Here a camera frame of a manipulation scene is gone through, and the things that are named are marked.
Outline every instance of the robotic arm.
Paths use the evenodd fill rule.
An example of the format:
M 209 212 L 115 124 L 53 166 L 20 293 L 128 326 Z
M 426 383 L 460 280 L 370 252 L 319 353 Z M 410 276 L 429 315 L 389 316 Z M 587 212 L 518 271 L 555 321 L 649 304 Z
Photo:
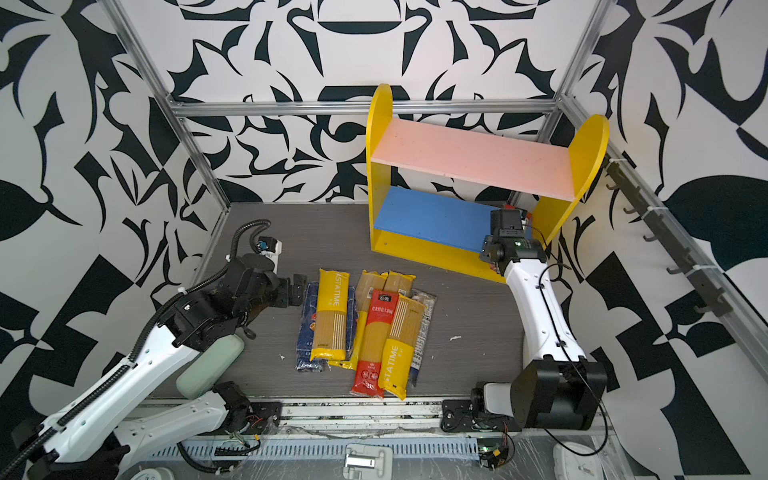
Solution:
M 505 415 L 521 427 L 591 426 L 607 383 L 604 367 L 587 361 L 565 322 L 549 278 L 544 249 L 526 235 L 525 210 L 494 210 L 481 260 L 507 281 L 520 309 L 523 371 L 512 383 L 486 383 L 472 392 L 476 420 Z
M 72 404 L 42 422 L 17 426 L 19 455 L 2 472 L 5 478 L 29 459 L 30 480 L 114 478 L 147 455 L 202 432 L 238 431 L 250 402 L 232 382 L 219 384 L 199 399 L 147 419 L 128 415 L 171 373 L 194 360 L 217 339 L 237 328 L 251 339 L 250 322 L 268 306 L 285 308 L 303 301 L 306 278 L 293 284 L 276 274 L 282 244 L 258 237 L 270 222 L 255 220 L 233 235 L 227 265 L 210 279 L 166 302 L 144 327 L 131 353 Z M 237 257 L 242 234 L 253 253 Z

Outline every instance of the wall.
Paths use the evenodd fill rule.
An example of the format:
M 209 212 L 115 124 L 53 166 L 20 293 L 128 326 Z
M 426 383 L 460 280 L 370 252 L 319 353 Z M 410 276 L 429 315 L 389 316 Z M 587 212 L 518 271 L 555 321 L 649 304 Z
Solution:
M 765 318 L 768 104 L 760 0 L 619 0 L 574 92 Z M 559 141 L 572 127 L 562 124 Z M 765 478 L 768 385 L 603 176 L 564 225 L 558 294 L 639 478 Z
M 552 98 L 594 0 L 131 0 L 124 6 L 179 101 Z M 426 121 L 533 138 L 541 115 Z M 417 115 L 416 120 L 423 120 Z M 366 201 L 365 117 L 204 120 L 198 143 L 233 201 Z M 402 174 L 466 200 L 508 190 Z
M 0 464 L 190 281 L 220 209 L 93 0 L 0 0 Z

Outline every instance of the spaghetti package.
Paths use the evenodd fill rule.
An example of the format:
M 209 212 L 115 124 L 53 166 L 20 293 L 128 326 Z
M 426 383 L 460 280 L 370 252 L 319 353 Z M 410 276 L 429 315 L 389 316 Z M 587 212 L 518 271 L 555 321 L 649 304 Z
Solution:
M 296 371 L 322 372 L 328 365 L 328 360 L 314 359 L 312 344 L 315 339 L 315 320 L 317 318 L 317 294 L 319 282 L 309 282 L 306 285 L 306 298 L 301 310 L 299 336 L 296 339 Z M 346 302 L 346 356 L 352 355 L 352 339 L 355 337 L 357 326 L 357 309 L 355 308 L 355 289 L 348 290 Z
M 427 342 L 427 332 L 429 331 L 429 321 L 432 319 L 432 312 L 435 310 L 437 297 L 421 290 L 413 289 L 415 301 L 423 303 L 424 316 L 422 318 L 422 327 L 419 329 L 419 336 L 416 338 L 416 348 L 413 352 L 413 361 L 411 362 L 411 372 L 408 374 L 408 381 L 416 386 L 416 379 L 419 377 L 419 369 L 422 367 L 422 355 L 424 355 L 424 346 Z
M 399 293 L 403 296 L 411 296 L 411 285 L 413 280 L 416 280 L 416 275 L 403 275 L 402 273 L 389 272 L 386 283 L 384 284 L 385 292 Z
M 348 289 L 348 273 L 320 269 L 315 337 L 310 360 L 345 359 Z
M 401 400 L 406 398 L 408 374 L 425 309 L 423 303 L 400 295 L 392 328 L 384 342 L 379 388 L 394 393 Z
M 379 371 L 382 366 L 384 343 L 389 335 L 398 298 L 397 294 L 373 290 L 366 330 L 362 335 L 355 383 L 350 393 L 379 398 L 384 396 L 384 390 L 379 388 Z
M 343 369 L 357 370 L 357 359 L 360 355 L 360 344 L 362 343 L 362 334 L 366 330 L 366 321 L 368 319 L 368 308 L 371 304 L 371 297 L 373 296 L 373 290 L 381 290 L 384 288 L 384 282 L 389 274 L 384 272 L 379 275 L 376 272 L 362 271 L 360 280 L 357 282 L 357 288 L 355 288 L 355 302 L 357 304 L 357 331 L 355 333 L 354 346 L 352 347 L 352 355 L 348 356 L 348 360 L 329 360 L 328 363 L 333 366 L 340 366 Z

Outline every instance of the gray table surface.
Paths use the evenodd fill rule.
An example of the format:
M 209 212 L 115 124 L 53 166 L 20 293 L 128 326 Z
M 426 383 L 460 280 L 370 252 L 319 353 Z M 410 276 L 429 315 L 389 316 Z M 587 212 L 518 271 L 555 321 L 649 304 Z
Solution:
M 409 396 L 468 395 L 479 381 L 511 382 L 520 373 L 523 326 L 509 288 L 372 252 L 367 205 L 234 204 L 205 277 L 223 266 L 235 229 L 257 218 L 272 220 L 263 235 L 283 242 L 281 276 L 301 273 L 318 280 L 320 268 L 341 270 L 350 272 L 350 283 L 355 285 L 363 269 L 395 270 L 415 274 L 413 286 L 438 297 L 418 385 L 409 387 Z M 246 234 L 239 254 L 250 252 L 247 243 Z M 299 323 L 300 307 L 264 310 L 250 324 L 258 335 L 255 340 L 238 332 L 245 339 L 245 350 L 221 380 L 234 381 L 249 396 L 348 396 L 354 379 L 351 370 L 295 370 Z M 181 397 L 175 380 L 182 371 L 152 396 Z

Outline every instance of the dark blue package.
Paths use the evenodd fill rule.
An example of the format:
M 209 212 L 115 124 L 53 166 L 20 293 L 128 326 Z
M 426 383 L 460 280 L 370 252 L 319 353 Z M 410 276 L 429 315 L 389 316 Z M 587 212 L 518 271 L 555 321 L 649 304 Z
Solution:
M 319 282 L 309 282 L 306 285 L 306 298 L 301 309 L 301 325 L 299 338 L 296 341 L 296 371 L 322 372 L 328 366 L 325 359 L 310 361 L 312 341 L 315 337 L 315 313 L 317 312 L 317 294 Z M 352 355 L 352 347 L 357 330 L 357 307 L 355 304 L 355 287 L 349 287 L 346 304 L 346 359 Z

